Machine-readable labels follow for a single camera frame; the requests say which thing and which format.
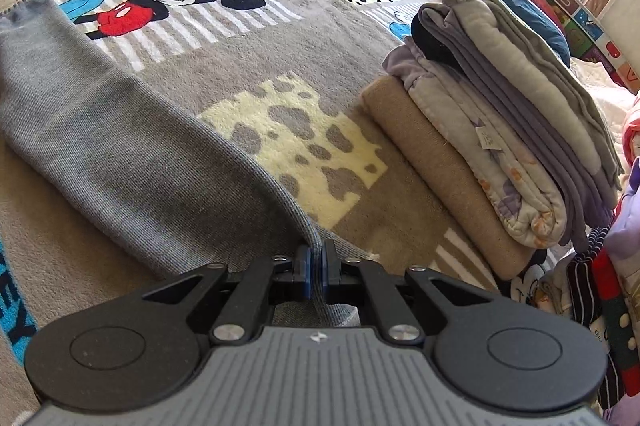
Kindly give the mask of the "Mickey Mouse brown blanket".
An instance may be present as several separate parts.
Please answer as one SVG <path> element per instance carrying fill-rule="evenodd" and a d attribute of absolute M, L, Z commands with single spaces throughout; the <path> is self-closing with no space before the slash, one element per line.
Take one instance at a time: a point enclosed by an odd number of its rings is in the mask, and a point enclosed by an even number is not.
<path fill-rule="evenodd" d="M 1 0 L 1 14 L 20 0 Z M 52 0 L 109 59 L 237 146 L 341 255 L 493 290 L 498 276 L 363 104 L 397 39 L 374 8 L 427 0 Z M 35 331 L 1 305 L 1 420 L 38 406 Z"/>

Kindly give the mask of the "grey knit garment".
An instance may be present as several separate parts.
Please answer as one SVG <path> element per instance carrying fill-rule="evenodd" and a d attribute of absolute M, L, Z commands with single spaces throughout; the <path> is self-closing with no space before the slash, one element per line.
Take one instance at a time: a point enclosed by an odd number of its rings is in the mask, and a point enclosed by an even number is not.
<path fill-rule="evenodd" d="M 328 232 L 245 152 L 124 71 L 52 0 L 1 15 L 1 305 L 29 328 Z"/>

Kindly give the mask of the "folded colourful clothes stack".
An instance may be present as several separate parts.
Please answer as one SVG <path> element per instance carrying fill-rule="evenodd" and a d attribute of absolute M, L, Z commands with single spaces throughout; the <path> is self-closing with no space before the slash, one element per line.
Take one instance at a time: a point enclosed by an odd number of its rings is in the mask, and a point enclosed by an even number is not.
<path fill-rule="evenodd" d="M 512 297 L 527 300 L 540 310 L 565 316 L 588 328 L 608 358 L 597 402 L 611 411 L 625 397 L 639 393 L 639 342 L 629 308 L 628 287 L 620 279 L 605 249 L 612 226 L 589 231 L 587 249 L 571 252 L 549 272 L 532 267 L 524 276 L 525 287 Z"/>

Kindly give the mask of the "folded purple beige clothes stack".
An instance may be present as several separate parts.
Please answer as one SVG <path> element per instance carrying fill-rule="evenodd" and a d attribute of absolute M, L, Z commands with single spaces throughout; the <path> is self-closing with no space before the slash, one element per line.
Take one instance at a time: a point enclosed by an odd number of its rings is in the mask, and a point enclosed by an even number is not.
<path fill-rule="evenodd" d="M 363 104 L 498 278 L 587 245 L 623 167 L 570 64 L 503 0 L 434 0 Z"/>

